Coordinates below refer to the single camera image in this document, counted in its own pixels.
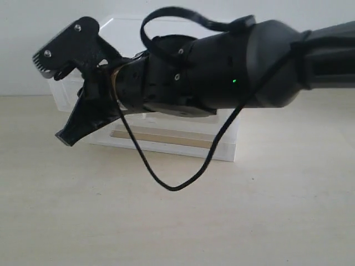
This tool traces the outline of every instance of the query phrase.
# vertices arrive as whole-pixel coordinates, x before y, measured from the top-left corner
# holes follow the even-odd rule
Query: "black strap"
[[[216,32],[227,32],[229,24],[211,21],[208,18],[196,13],[195,11],[181,8],[181,7],[164,7],[157,9],[150,13],[142,22],[140,28],[140,38],[147,50],[155,55],[156,57],[162,59],[166,63],[173,65],[175,67],[181,67],[187,62],[184,62],[181,57],[171,55],[165,50],[161,49],[158,45],[154,43],[153,40],[149,39],[146,35],[144,27],[148,22],[155,18],[160,17],[179,17],[185,18],[190,21],[196,22],[197,24],[203,26],[206,29],[213,30]]]

